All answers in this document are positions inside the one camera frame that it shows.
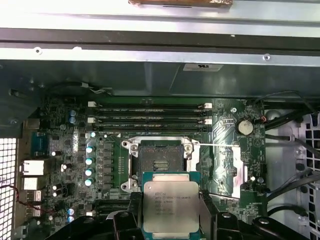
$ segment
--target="white label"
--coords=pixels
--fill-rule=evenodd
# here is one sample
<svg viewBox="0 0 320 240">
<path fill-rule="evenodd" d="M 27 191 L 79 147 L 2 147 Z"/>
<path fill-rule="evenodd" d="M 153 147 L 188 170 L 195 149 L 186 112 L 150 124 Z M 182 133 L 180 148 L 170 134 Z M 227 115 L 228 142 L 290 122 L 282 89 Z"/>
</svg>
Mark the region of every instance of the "white label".
<svg viewBox="0 0 320 240">
<path fill-rule="evenodd" d="M 183 71 L 218 72 L 222 67 L 222 64 L 187 63 L 184 65 Z"/>
</svg>

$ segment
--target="electrolytic capacitor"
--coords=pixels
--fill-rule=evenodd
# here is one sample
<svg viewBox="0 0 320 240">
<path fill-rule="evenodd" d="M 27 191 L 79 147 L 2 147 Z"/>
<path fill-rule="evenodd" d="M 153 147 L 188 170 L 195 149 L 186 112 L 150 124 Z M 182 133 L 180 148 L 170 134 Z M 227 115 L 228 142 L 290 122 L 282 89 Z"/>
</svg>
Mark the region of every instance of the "electrolytic capacitor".
<svg viewBox="0 0 320 240">
<path fill-rule="evenodd" d="M 87 147 L 85 148 L 85 152 L 86 152 L 87 154 L 92 153 L 94 150 L 95 150 L 95 147 L 94 147 L 94 146 L 87 146 Z"/>
<path fill-rule="evenodd" d="M 76 112 L 75 110 L 71 110 L 71 111 L 69 112 L 69 114 L 70 114 L 71 117 L 74 117 L 74 116 L 77 115 L 77 112 Z"/>
<path fill-rule="evenodd" d="M 77 122 L 76 118 L 74 116 L 69 118 L 69 123 L 75 124 Z"/>
<path fill-rule="evenodd" d="M 63 170 L 70 169 L 70 168 L 72 168 L 72 164 L 71 163 L 66 163 L 66 164 L 62 165 L 62 169 Z"/>
<path fill-rule="evenodd" d="M 55 191 L 53 194 L 52 194 L 52 196 L 54 196 L 54 197 L 57 197 L 57 196 L 59 196 L 59 195 L 61 195 L 62 194 L 62 190 L 57 190 L 57 191 Z"/>
<path fill-rule="evenodd" d="M 56 191 L 56 190 L 58 190 L 60 188 L 62 188 L 62 184 L 61 183 L 58 183 L 58 184 L 52 186 L 52 190 L 54 190 L 54 191 Z"/>
<path fill-rule="evenodd" d="M 84 181 L 84 184 L 89 187 L 94 183 L 93 178 L 88 178 L 87 180 Z"/>
<path fill-rule="evenodd" d="M 68 215 L 73 215 L 73 214 L 75 214 L 75 210 L 73 208 L 69 208 L 67 213 L 68 213 Z"/>
<path fill-rule="evenodd" d="M 91 165 L 91 164 L 93 164 L 94 163 L 94 159 L 93 158 L 87 158 L 86 160 L 85 160 L 85 164 L 86 165 Z"/>
<path fill-rule="evenodd" d="M 62 151 L 53 151 L 53 152 L 51 152 L 51 156 L 52 157 L 61 156 L 61 155 L 62 155 Z"/>
<path fill-rule="evenodd" d="M 84 174 L 87 177 L 90 177 L 93 173 L 94 173 L 94 169 L 93 168 L 89 168 L 89 169 L 85 170 L 85 172 L 84 172 Z"/>
</svg>

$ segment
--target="metal panel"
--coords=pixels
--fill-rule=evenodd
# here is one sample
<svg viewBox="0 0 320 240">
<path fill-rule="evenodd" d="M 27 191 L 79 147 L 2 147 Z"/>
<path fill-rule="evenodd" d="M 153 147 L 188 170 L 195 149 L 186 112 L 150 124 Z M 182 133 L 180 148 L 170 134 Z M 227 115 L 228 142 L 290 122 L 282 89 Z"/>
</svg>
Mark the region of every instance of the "metal panel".
<svg viewBox="0 0 320 240">
<path fill-rule="evenodd" d="M 188 8 L 128 0 L 5 0 L 0 27 L 320 37 L 319 12 L 317 1 L 235 0 L 230 8 Z"/>
<path fill-rule="evenodd" d="M 211 56 L 206 60 L 222 61 L 215 58 L 215 54 Z M 204 60 L 200 53 L 197 60 Z M 36 97 L 44 91 L 42 87 L 82 81 L 99 88 L 112 88 L 115 96 L 256 97 L 290 89 L 308 97 L 319 97 L 319 90 L 315 87 L 320 79 L 318 67 L 225 64 L 217 72 L 202 72 L 183 71 L 185 64 L 174 62 L 1 60 L 0 64 L 3 66 L 0 69 L 2 96 L 13 88 Z M 61 87 L 57 91 L 60 94 L 88 93 L 81 87 Z M 10 116 L 36 108 L 32 108 L 34 103 L 28 103 L 28 106 Z"/>
</svg>

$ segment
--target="black cable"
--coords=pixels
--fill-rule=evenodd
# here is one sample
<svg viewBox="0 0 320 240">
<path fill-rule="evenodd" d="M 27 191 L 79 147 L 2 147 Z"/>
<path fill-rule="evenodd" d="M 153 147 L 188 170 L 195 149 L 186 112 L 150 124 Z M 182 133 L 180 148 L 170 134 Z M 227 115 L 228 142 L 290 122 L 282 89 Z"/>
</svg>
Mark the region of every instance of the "black cable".
<svg viewBox="0 0 320 240">
<path fill-rule="evenodd" d="M 278 140 L 278 141 L 290 141 L 290 137 L 289 136 L 274 136 L 274 135 L 266 134 L 265 138 L 266 139 L 272 139 L 272 140 Z M 314 156 L 317 159 L 320 159 L 320 152 L 317 149 L 315 149 L 314 147 L 308 145 L 307 143 L 305 143 L 304 141 L 300 140 L 299 138 L 295 138 L 294 142 L 300 144 L 305 149 L 307 149 L 309 152 L 313 153 Z"/>
<path fill-rule="evenodd" d="M 283 210 L 291 210 L 294 211 L 296 214 L 300 215 L 301 217 L 307 217 L 307 211 L 302 206 L 297 205 L 288 205 L 288 206 L 277 206 L 275 208 L 272 208 L 270 211 L 268 211 L 268 217 L 272 214 L 275 214 L 279 211 Z"/>
<path fill-rule="evenodd" d="M 266 134 L 265 138 L 272 139 L 272 140 L 278 140 L 278 141 L 290 141 L 289 136 L 274 136 L 274 135 Z"/>
<path fill-rule="evenodd" d="M 270 94 L 266 94 L 264 96 L 258 97 L 253 102 L 253 104 L 255 105 L 255 104 L 257 104 L 257 102 L 259 102 L 259 101 L 261 101 L 263 99 L 266 99 L 266 98 L 269 98 L 269 97 L 272 97 L 272 96 L 275 96 L 275 95 L 282 95 L 282 94 L 296 94 L 296 95 L 298 95 L 299 98 L 301 98 L 303 103 L 306 105 L 306 107 L 308 109 L 310 109 L 310 111 L 312 113 L 314 113 L 315 115 L 318 115 L 318 111 L 313 106 L 311 106 L 311 104 L 298 91 L 287 90 L 287 91 L 278 91 L 278 92 L 273 92 L 273 93 L 270 93 Z"/>
<path fill-rule="evenodd" d="M 302 178 L 300 180 L 291 182 L 286 187 L 284 187 L 283 189 L 281 189 L 281 190 L 279 190 L 277 192 L 271 193 L 269 196 L 266 197 L 266 200 L 269 202 L 272 199 L 275 199 L 276 197 L 278 197 L 278 196 L 280 196 L 282 194 L 285 194 L 286 192 L 289 192 L 289 191 L 291 191 L 293 189 L 296 189 L 296 188 L 301 187 L 303 185 L 306 185 L 306 184 L 309 184 L 309 183 L 313 183 L 313 182 L 316 182 L 316 181 L 319 181 L 319 180 L 320 180 L 320 174 L 316 174 L 316 175 L 310 175 L 310 176 Z"/>
</svg>

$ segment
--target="green circuit board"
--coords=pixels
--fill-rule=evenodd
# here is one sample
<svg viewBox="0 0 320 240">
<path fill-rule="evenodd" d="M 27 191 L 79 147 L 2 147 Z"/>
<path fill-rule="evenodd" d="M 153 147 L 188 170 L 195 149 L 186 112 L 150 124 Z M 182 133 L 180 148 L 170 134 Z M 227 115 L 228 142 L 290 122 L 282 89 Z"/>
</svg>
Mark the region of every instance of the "green circuit board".
<svg viewBox="0 0 320 240">
<path fill-rule="evenodd" d="M 75 210 L 75 216 L 105 216 L 124 209 L 130 192 L 141 190 L 142 173 L 152 172 L 150 168 L 200 172 L 200 187 L 212 193 L 217 207 L 245 222 L 266 214 L 262 105 L 245 99 L 98 95 L 85 100 L 48 98 L 40 111 L 40 129 L 32 136 L 31 154 L 63 153 L 52 159 L 55 167 L 46 177 L 47 207 L 62 199 L 52 197 L 50 186 L 74 184 L 72 193 L 63 198 L 61 214 L 47 223 L 51 232 L 68 223 L 68 208 Z M 249 135 L 237 131 L 242 120 L 252 122 Z M 133 148 L 135 138 L 142 139 L 137 149 Z M 196 143 L 191 145 L 192 153 L 186 153 L 188 146 L 182 141 Z M 86 159 L 93 163 L 87 165 Z M 62 164 L 72 167 L 61 171 Z M 93 177 L 85 175 L 87 169 L 93 170 Z M 90 186 L 85 184 L 88 178 L 93 179 Z"/>
</svg>

